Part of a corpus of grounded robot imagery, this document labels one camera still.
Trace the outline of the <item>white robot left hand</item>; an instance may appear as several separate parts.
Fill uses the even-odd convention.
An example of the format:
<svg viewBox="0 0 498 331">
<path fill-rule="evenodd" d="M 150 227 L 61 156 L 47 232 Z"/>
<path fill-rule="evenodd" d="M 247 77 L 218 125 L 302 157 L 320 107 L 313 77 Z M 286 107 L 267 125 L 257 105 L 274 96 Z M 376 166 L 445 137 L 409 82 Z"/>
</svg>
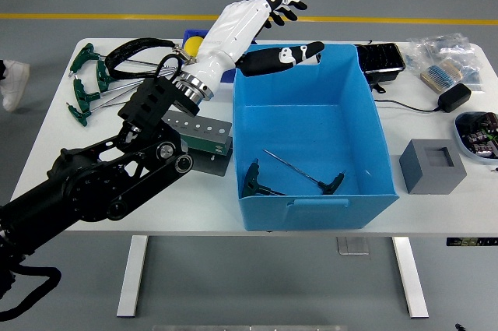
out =
<svg viewBox="0 0 498 331">
<path fill-rule="evenodd" d="M 258 33 L 271 26 L 270 19 L 279 26 L 284 24 L 282 17 L 297 20 L 291 7 L 305 10 L 307 5 L 300 0 L 243 0 L 228 5 L 204 37 L 196 62 L 182 68 L 181 79 L 215 92 L 228 70 L 238 68 L 244 76 L 259 76 L 285 71 L 312 59 L 324 50 L 320 41 L 247 50 Z"/>
</svg>

